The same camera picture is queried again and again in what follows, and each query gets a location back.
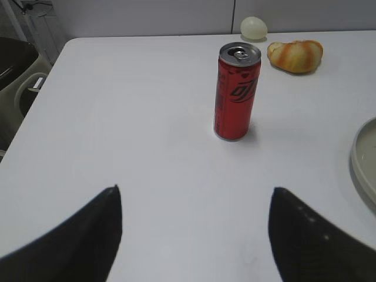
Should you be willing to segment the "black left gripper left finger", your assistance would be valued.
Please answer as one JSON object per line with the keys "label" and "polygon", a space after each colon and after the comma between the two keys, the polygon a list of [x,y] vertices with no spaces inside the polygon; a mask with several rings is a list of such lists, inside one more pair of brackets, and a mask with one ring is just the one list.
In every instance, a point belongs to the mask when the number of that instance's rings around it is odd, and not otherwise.
{"label": "black left gripper left finger", "polygon": [[106,281],[122,238],[118,186],[54,229],[1,257],[1,281]]}

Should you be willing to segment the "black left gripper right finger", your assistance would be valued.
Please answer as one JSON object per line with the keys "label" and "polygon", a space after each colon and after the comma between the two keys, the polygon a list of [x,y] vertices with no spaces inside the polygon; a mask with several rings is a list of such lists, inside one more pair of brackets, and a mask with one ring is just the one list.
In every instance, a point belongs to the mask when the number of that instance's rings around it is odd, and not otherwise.
{"label": "black left gripper right finger", "polygon": [[271,197],[268,236],[283,281],[375,281],[375,250],[283,187]]}

